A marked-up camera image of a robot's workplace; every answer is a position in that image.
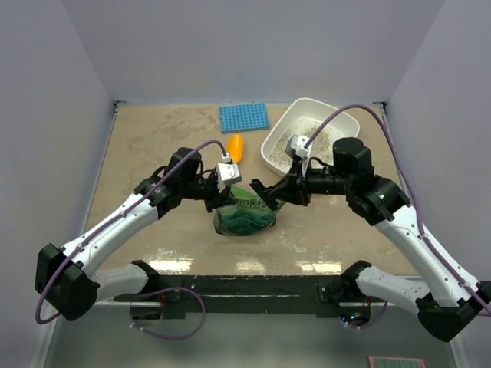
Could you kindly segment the pink green board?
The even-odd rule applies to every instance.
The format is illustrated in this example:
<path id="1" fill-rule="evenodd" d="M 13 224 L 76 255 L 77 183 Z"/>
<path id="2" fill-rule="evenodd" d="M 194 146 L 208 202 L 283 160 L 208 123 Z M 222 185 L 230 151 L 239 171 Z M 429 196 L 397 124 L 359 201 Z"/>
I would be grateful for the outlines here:
<path id="1" fill-rule="evenodd" d="M 422 359 L 388 357 L 388 356 L 370 356 L 368 357 L 370 368 L 424 368 L 425 364 Z"/>

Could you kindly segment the orange plastic scoop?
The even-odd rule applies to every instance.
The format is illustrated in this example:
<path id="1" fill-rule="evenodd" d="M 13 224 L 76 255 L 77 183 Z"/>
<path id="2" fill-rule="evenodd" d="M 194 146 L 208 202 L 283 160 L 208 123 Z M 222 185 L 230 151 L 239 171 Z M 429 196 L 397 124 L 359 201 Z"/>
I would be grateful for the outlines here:
<path id="1" fill-rule="evenodd" d="M 226 151 L 230 155 L 230 158 L 234 163 L 239 163 L 242 159 L 244 151 L 244 139 L 242 135 L 231 135 L 227 144 Z"/>

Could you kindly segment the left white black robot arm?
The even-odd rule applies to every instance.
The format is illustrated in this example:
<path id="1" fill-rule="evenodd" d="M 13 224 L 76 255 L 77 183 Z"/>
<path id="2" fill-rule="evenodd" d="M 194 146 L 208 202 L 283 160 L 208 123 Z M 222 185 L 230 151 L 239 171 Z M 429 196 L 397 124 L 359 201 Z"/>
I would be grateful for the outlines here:
<path id="1" fill-rule="evenodd" d="M 242 179 L 228 153 L 205 169 L 197 149 L 179 148 L 170 161 L 143 179 L 133 193 L 91 230 L 61 247 L 52 243 L 38 253 L 35 290 L 38 310 L 48 302 L 58 316 L 77 320 L 98 301 L 135 294 L 142 301 L 159 291 L 158 274 L 143 261 L 101 271 L 101 265 L 120 246 L 160 220 L 184 199 L 203 202 L 207 212 L 236 203 L 232 185 Z"/>

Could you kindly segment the blue studded plate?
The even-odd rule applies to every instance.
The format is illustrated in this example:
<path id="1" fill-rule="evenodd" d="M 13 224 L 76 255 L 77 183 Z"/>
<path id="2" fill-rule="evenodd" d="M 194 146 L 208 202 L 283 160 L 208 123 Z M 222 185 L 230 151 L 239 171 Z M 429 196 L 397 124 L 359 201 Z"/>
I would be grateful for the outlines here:
<path id="1" fill-rule="evenodd" d="M 270 127 L 266 105 L 249 103 L 219 108 L 222 134 L 268 130 Z"/>

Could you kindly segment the black bag clip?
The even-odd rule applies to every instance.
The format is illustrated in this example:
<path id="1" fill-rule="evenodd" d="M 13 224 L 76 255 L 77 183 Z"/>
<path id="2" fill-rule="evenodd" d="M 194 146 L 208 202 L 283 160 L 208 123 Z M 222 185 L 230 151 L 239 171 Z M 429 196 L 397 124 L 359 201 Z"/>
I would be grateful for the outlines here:
<path id="1" fill-rule="evenodd" d="M 260 199 L 268 206 L 272 211 L 278 209 L 277 201 L 270 196 L 271 189 L 264 187 L 259 179 L 253 179 L 250 183 L 250 187 L 260 197 Z"/>

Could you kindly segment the white litter box tray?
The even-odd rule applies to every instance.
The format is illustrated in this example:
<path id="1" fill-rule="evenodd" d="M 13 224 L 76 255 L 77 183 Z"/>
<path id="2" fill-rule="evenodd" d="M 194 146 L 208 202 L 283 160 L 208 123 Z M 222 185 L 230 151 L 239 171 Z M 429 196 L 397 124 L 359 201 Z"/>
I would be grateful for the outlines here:
<path id="1" fill-rule="evenodd" d="M 327 103 L 311 98 L 299 98 L 279 118 L 261 146 L 261 155 L 267 166 L 280 176 L 285 175 L 292 163 L 285 148 L 291 136 L 311 137 L 319 126 L 335 111 Z M 360 132 L 359 122 L 348 113 L 337 115 L 316 136 L 311 144 L 311 156 L 323 163 L 333 163 L 332 146 L 336 140 L 356 137 Z"/>

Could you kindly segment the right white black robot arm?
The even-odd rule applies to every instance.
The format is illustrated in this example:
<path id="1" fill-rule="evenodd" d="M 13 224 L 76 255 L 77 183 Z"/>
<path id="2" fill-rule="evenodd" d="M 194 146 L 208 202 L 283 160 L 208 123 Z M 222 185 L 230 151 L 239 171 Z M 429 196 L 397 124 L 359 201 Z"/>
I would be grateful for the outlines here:
<path id="1" fill-rule="evenodd" d="M 478 281 L 454 265 L 450 255 L 425 228 L 417 227 L 417 212 L 392 180 L 374 172 L 371 151 L 358 138 L 341 138 L 333 145 L 333 165 L 314 169 L 306 136 L 292 136 L 286 153 L 288 173 L 274 186 L 257 189 L 270 209 L 278 202 L 307 206 L 312 195 L 344 196 L 348 207 L 375 227 L 401 251 L 421 280 L 409 281 L 358 261 L 342 274 L 342 293 L 350 301 L 363 296 L 394 304 L 417 316 L 433 337 L 451 341 L 490 303 L 490 282 Z"/>

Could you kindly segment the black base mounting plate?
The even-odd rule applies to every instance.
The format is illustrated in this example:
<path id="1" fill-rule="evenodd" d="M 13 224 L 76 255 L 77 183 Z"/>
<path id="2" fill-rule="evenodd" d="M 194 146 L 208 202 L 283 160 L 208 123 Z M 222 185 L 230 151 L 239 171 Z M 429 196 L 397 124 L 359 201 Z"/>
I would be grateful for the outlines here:
<path id="1" fill-rule="evenodd" d="M 350 313 L 367 320 L 366 300 L 354 284 L 340 275 L 243 276 L 160 275 L 138 295 L 123 294 L 117 302 L 158 303 L 165 319 L 199 313 L 198 294 L 208 314 L 312 314 L 350 320 Z"/>

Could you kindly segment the green litter bag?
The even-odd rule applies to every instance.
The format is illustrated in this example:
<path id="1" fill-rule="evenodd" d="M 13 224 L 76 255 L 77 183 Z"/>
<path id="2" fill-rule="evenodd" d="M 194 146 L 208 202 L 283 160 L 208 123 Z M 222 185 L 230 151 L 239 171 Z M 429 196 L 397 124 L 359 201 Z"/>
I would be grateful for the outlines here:
<path id="1" fill-rule="evenodd" d="M 232 186 L 237 202 L 218 208 L 213 225 L 215 232 L 226 236 L 249 236 L 275 226 L 277 213 L 285 205 L 278 200 L 278 208 L 271 210 L 255 193 Z"/>

